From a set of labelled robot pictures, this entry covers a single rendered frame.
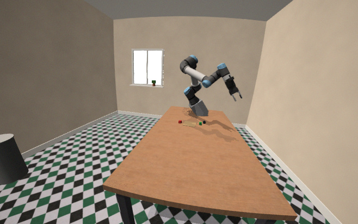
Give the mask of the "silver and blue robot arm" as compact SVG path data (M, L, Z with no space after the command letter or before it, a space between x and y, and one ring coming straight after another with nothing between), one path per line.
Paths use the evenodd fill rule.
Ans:
M199 101L199 99L195 96L195 93L198 92L202 85L205 88L210 87L214 82L216 82L220 77L224 77L230 72L227 69L225 63L222 63L217 66L217 69L212 75L209 77L205 76L204 74L198 72L196 70L198 59L196 56L191 55L185 60L180 63L180 69L184 74L188 74L191 77L192 83L191 87L187 87L184 90L184 94L186 95L187 99L189 100L190 105L195 105ZM199 80L201 83L199 83Z

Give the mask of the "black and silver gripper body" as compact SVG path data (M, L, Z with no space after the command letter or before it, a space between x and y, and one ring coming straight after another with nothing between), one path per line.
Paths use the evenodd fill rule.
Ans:
M229 90L230 95L235 94L236 92L239 91L233 79L234 77L232 77L231 74L228 74L223 77L223 80L225 81L225 84Z

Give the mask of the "tan square mat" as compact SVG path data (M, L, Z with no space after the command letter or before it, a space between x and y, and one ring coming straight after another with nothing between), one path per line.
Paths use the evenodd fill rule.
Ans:
M195 127L197 122L190 122L190 121L185 121L184 122L184 126L190 126L190 127Z

